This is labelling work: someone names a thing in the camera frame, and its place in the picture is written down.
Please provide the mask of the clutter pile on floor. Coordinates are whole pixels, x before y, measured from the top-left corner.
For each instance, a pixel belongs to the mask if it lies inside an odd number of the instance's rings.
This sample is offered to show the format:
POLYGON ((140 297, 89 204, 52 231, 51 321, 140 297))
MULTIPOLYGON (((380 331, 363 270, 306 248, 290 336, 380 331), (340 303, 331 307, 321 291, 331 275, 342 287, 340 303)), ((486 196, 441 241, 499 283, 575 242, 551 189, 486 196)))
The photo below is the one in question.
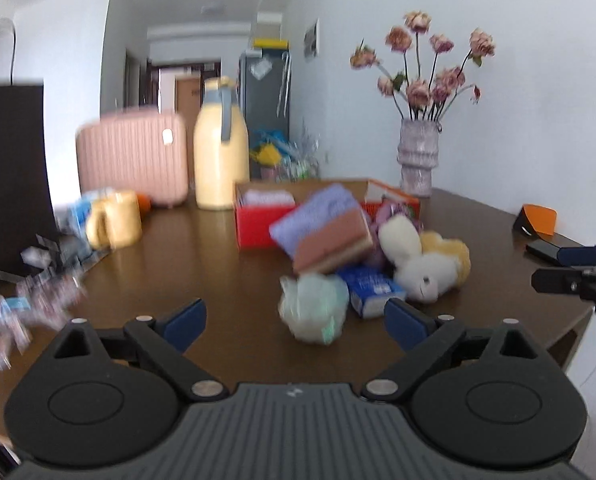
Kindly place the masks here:
POLYGON ((250 140, 249 157, 255 178, 271 182, 319 179, 316 155, 320 140, 316 136, 301 133, 297 141, 292 141, 280 130, 258 130, 251 133, 250 140))

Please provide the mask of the yellow thermos jug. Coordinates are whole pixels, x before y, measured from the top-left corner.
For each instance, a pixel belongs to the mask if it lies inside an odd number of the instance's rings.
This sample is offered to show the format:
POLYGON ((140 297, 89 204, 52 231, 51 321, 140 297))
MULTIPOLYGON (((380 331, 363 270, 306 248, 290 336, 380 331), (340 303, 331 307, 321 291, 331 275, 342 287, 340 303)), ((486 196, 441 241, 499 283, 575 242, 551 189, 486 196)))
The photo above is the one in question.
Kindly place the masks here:
POLYGON ((228 77, 205 82, 193 133, 195 200, 200 209, 232 209, 235 187, 248 182, 249 136, 228 77))

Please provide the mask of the lilac folded towel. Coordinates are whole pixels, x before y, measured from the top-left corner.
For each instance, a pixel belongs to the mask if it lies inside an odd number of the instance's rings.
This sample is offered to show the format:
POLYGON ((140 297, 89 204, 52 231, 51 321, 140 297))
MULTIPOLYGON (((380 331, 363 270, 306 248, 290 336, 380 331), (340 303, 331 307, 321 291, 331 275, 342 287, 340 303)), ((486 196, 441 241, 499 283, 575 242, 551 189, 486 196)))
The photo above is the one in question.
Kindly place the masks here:
POLYGON ((285 190, 255 190, 251 188, 240 196, 243 207, 292 207, 294 196, 285 190))

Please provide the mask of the yellow mug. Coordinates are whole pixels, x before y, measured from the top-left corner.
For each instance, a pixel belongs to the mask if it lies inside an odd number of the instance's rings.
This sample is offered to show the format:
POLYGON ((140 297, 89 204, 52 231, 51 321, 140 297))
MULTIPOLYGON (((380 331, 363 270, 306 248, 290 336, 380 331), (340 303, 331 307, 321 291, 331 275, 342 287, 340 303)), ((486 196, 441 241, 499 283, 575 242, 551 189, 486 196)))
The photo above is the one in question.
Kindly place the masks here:
POLYGON ((133 191, 113 192, 94 200, 85 235, 95 250, 126 248, 142 237, 141 211, 133 191))

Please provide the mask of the orange black tape dispenser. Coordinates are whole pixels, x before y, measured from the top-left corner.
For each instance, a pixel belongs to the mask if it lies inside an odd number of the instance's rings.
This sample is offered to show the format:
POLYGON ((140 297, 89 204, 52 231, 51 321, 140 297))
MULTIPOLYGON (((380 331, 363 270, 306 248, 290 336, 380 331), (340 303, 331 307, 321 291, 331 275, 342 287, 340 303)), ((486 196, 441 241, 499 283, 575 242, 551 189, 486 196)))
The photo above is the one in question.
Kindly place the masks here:
POLYGON ((523 236, 536 238, 555 234, 557 211, 536 204, 523 204, 513 223, 513 230, 523 236))

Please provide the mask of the pink sponge block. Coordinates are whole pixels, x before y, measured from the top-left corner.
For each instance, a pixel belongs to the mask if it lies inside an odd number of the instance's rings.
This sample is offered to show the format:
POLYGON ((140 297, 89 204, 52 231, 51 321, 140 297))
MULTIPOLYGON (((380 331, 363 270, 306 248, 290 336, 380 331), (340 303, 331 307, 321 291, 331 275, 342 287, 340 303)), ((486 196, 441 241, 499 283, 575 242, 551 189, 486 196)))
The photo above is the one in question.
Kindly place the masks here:
POLYGON ((350 209, 299 243, 292 270, 296 274, 327 274, 363 259, 373 248, 374 240, 365 212, 350 209))

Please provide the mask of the dried pink flowers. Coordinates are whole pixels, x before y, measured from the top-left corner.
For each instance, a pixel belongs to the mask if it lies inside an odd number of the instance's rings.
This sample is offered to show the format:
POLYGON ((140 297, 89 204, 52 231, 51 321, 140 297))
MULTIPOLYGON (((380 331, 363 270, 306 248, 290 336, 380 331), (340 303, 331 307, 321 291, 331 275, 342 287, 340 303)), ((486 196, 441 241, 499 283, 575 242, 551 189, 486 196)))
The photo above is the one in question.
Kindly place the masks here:
POLYGON ((496 54, 493 37, 476 28, 469 34, 460 62, 444 64, 456 44, 447 35, 432 32, 432 17, 424 11, 405 13, 403 22, 387 32, 384 46, 399 59, 394 70, 365 41, 351 53, 350 68, 378 70, 377 91, 394 103, 401 119, 437 125, 461 96, 469 96, 474 104, 480 101, 482 90, 467 80, 467 67, 480 67, 496 54))

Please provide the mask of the purple knit cloth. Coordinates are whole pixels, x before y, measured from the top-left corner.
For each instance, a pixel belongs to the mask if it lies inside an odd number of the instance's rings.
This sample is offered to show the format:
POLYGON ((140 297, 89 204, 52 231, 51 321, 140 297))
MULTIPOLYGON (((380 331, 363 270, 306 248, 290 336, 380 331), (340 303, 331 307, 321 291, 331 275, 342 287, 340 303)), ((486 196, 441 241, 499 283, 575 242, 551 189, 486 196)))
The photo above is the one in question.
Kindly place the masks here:
POLYGON ((270 237, 290 258, 294 258, 305 237, 352 210, 363 212, 363 207, 348 188, 335 183, 315 192, 295 210, 272 223, 270 237))

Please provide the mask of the blue tissue pack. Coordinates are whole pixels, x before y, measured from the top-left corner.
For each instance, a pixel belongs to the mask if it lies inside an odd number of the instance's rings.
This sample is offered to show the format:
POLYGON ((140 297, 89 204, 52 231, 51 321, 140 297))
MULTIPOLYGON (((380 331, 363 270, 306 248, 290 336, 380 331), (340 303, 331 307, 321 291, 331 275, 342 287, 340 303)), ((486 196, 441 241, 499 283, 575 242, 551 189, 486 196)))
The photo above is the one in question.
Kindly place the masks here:
POLYGON ((345 266, 336 275, 346 283, 350 306, 360 318, 379 318, 389 300, 406 298, 401 286, 371 266, 345 266))

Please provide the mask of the purple glitter vase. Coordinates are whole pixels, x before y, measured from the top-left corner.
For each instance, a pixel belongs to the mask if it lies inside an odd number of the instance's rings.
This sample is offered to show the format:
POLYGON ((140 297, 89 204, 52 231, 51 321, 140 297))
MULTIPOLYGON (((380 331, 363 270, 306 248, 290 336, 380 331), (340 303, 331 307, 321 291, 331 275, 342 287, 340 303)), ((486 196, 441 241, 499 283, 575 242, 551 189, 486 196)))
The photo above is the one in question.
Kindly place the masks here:
POLYGON ((442 131, 432 120, 403 119, 397 162, 401 167, 400 188, 418 198, 432 195, 432 170, 438 166, 442 131))

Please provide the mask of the black phone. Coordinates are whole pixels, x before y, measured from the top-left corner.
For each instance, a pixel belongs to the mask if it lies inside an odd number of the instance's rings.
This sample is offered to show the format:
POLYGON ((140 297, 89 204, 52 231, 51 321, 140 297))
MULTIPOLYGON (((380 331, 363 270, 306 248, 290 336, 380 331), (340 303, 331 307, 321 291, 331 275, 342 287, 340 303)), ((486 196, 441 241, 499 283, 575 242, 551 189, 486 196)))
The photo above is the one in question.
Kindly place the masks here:
POLYGON ((547 240, 541 240, 540 238, 532 240, 526 245, 525 250, 528 255, 548 264, 552 264, 553 266, 558 266, 560 264, 558 261, 560 246, 554 245, 547 240))

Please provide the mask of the black paper bag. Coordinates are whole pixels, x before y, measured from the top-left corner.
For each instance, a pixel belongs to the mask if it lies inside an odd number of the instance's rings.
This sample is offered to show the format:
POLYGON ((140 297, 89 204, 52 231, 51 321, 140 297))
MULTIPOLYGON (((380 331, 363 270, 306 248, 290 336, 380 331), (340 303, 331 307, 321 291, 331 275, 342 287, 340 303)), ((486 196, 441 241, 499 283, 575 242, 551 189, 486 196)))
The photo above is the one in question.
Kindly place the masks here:
POLYGON ((24 267, 40 236, 56 240, 46 170, 42 84, 0 84, 0 271, 24 267))

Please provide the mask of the yellow plush toy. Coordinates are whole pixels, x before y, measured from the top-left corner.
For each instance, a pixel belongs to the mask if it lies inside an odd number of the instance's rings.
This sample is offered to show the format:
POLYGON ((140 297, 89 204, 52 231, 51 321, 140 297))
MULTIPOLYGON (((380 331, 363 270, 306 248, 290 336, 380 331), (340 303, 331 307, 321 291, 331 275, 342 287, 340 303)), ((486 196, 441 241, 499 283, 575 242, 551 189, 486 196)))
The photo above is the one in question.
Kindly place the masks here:
POLYGON ((420 244, 423 254, 439 254, 455 260, 456 280, 455 287, 461 287, 469 277, 472 270, 470 252, 465 243, 457 238, 443 238, 434 231, 420 233, 420 244))

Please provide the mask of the white plush bunny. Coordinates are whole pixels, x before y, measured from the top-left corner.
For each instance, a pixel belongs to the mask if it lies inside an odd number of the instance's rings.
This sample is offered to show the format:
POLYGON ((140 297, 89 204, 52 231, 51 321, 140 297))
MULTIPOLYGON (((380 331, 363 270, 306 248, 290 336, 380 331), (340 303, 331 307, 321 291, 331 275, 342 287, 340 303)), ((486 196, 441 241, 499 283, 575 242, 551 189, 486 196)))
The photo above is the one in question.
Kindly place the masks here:
MULTIPOLYGON (((380 229, 379 237, 383 248, 387 249, 386 224, 380 229)), ((439 254, 414 256, 394 266, 394 281, 401 286, 410 301, 419 304, 434 304, 441 296, 455 287, 456 265, 453 258, 439 254)))

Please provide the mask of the pink suitcase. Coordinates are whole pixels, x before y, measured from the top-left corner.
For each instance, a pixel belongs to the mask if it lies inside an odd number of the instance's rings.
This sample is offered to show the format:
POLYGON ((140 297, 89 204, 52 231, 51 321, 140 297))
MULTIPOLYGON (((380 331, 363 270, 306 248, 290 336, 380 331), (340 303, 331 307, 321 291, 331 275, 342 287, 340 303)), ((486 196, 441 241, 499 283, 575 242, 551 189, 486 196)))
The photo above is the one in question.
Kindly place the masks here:
POLYGON ((184 203, 190 192, 184 119, 153 107, 107 114, 76 135, 80 191, 133 191, 159 207, 184 203))

